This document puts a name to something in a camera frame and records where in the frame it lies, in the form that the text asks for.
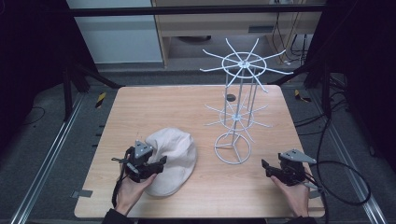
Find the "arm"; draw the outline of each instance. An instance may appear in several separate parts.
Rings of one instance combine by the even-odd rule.
[[[309,188],[304,184],[295,186],[287,186],[283,184],[274,175],[271,180],[277,185],[282,193],[286,196],[289,208],[293,212],[295,219],[287,222],[287,224],[316,224],[317,222],[308,215],[308,194]]]
[[[129,224],[133,223],[128,217],[128,213],[132,207],[139,201],[145,189],[152,184],[156,174],[149,177],[146,181],[135,183],[131,178],[126,177],[122,180],[119,193],[117,195],[117,206],[115,209],[110,209],[102,224],[107,223],[120,223]]]

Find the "round black object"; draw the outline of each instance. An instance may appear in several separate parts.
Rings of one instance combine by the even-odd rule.
[[[227,101],[234,102],[236,100],[236,96],[234,94],[227,94]]]

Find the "person's left hand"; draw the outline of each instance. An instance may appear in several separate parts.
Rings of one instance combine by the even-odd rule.
[[[156,176],[157,174],[153,174],[141,183],[135,183],[129,177],[124,178],[117,194],[115,210],[127,216],[132,207],[139,201],[145,189],[152,184]]]

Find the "table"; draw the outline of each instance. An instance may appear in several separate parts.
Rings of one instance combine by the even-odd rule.
[[[252,152],[247,161],[238,165],[227,164],[215,154],[216,139],[227,133],[224,126],[206,125],[219,120],[219,113],[205,105],[222,109],[224,86],[119,89],[83,186],[93,191],[92,196],[78,199],[75,215],[103,217],[112,207],[111,195],[120,174],[119,165],[111,158],[123,157],[136,139],[144,141],[162,128],[177,127],[194,139],[198,151],[194,171],[172,196],[143,194],[129,217],[292,217],[284,196],[265,176],[261,159],[278,167],[278,152],[302,150],[302,146],[281,89],[266,89],[268,93],[257,92],[255,107],[268,106],[255,114],[255,120],[273,127],[254,124],[248,129],[254,140],[250,142]],[[228,93],[238,95],[237,90],[231,86]],[[323,216],[320,198],[310,200],[309,213],[312,217]]]

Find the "white hat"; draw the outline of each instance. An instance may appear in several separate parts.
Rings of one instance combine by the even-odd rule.
[[[178,128],[165,128],[150,135],[146,144],[154,147],[148,163],[167,156],[163,172],[157,175],[146,193],[152,196],[176,193],[189,178],[197,161],[197,151],[191,135]]]

